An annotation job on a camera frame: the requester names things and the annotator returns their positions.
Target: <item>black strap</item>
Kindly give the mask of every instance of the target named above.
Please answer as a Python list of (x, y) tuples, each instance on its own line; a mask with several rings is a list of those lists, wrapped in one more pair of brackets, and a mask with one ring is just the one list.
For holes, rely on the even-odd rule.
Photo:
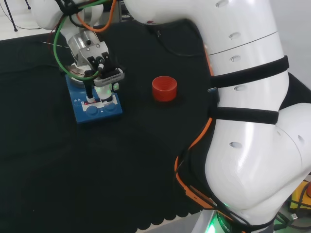
[(68, 2), (68, 0), (64, 0), (66, 6), (62, 3), (62, 0), (55, 0), (55, 1), (57, 2), (60, 10), (66, 16), (71, 16), (81, 11), (81, 9), (79, 9), (76, 6), (76, 4), (69, 5), (70, 1)]
[(275, 125), (278, 121), (278, 112), (250, 109), (250, 108), (224, 108), (218, 107), (219, 94), (217, 88), (208, 90), (209, 108), (208, 115), (219, 120), (234, 120), (253, 123), (263, 123)]
[(250, 83), (261, 79), (283, 73), (289, 68), (288, 57), (266, 63), (264, 65), (253, 67), (230, 74), (218, 75), (211, 77), (211, 86), (222, 88), (235, 86), (244, 83)]
[(221, 108), (210, 112), (210, 117), (219, 120), (234, 120), (275, 125), (278, 112), (250, 108)]

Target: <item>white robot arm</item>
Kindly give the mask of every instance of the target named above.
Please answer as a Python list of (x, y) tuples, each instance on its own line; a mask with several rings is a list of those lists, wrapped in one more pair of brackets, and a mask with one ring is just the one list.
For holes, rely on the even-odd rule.
[[(94, 1), (75, 0), (74, 2), (79, 4)], [(63, 12), (55, 0), (34, 0), (32, 13), (37, 24), (48, 30), (55, 29), (63, 15)], [(78, 14), (84, 19), (85, 23), (94, 26), (103, 14), (103, 5), (85, 8)], [(76, 15), (72, 15), (72, 20), (76, 24), (80, 24)], [(65, 37), (67, 44), (70, 47), (72, 56), (75, 59), (75, 66), (77, 66), (78, 70), (82, 72), (86, 70), (96, 70), (99, 65), (99, 59), (104, 60), (105, 63), (109, 60), (108, 57), (106, 58), (106, 55), (109, 56), (110, 54), (106, 43), (100, 41), (94, 32), (73, 25), (69, 17), (66, 18), (61, 29), (61, 34)], [(98, 77), (94, 80), (93, 84), (97, 87), (95, 90), (102, 101), (113, 101), (109, 85), (124, 78), (123, 71), (118, 67), (114, 67), (111, 60), (109, 63), (110, 65), (106, 63), (104, 68), (112, 71), (110, 72), (111, 76), (106, 75), (104, 80), (101, 77)], [(88, 89), (90, 88), (86, 87), (86, 99), (89, 103), (93, 103), (94, 97), (92, 96), (92, 91)]]
[[(53, 0), (34, 2), (39, 26), (52, 29), (62, 15), (58, 5)], [(124, 2), (134, 18), (147, 25), (183, 18), (194, 22), (216, 77), (284, 57), (269, 0)], [(92, 7), (91, 26), (101, 11), (100, 6)], [(80, 29), (69, 21), (62, 30), (69, 45), (79, 33)], [(269, 78), (222, 87), (218, 106), (277, 112), (288, 85), (288, 73), (284, 71)], [(311, 172), (310, 129), (310, 104), (280, 111), (277, 124), (216, 120), (205, 164), (210, 189), (229, 210), (251, 225), (272, 221), (284, 201)]]

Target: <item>blue base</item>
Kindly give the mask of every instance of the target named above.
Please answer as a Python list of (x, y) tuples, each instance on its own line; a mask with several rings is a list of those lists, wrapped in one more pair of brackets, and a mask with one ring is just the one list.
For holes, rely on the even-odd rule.
[(72, 85), (67, 75), (66, 82), (70, 93), (74, 115), (78, 124), (122, 114), (122, 108), (117, 94), (112, 93), (113, 101), (104, 104), (98, 98), (95, 89), (93, 89), (93, 96), (96, 103), (90, 104), (86, 100), (86, 91)]

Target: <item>red cup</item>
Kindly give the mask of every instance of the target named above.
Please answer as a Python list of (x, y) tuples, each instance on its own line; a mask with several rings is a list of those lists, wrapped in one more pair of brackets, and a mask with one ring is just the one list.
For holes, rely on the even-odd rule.
[(169, 102), (177, 94), (177, 82), (169, 76), (160, 76), (152, 81), (152, 94), (159, 102)]

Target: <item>table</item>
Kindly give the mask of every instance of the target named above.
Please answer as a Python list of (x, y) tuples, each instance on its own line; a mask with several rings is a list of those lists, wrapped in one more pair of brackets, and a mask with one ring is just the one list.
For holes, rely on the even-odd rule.
[[(187, 25), (162, 34), (175, 51), (201, 51)], [(171, 55), (138, 23), (112, 25), (99, 37), (126, 67), (124, 114), (77, 126), (66, 81), (41, 43), (47, 37), (0, 41), (0, 231), (134, 233), (197, 213), (173, 185), (173, 163), (207, 119), (204, 56)], [(64, 64), (73, 62), (68, 49), (58, 53)], [(151, 82), (160, 75), (178, 82), (173, 103), (152, 99)], [(291, 75), (282, 107), (299, 102), (311, 102), (311, 92)], [(204, 143), (194, 155), (206, 152)]]

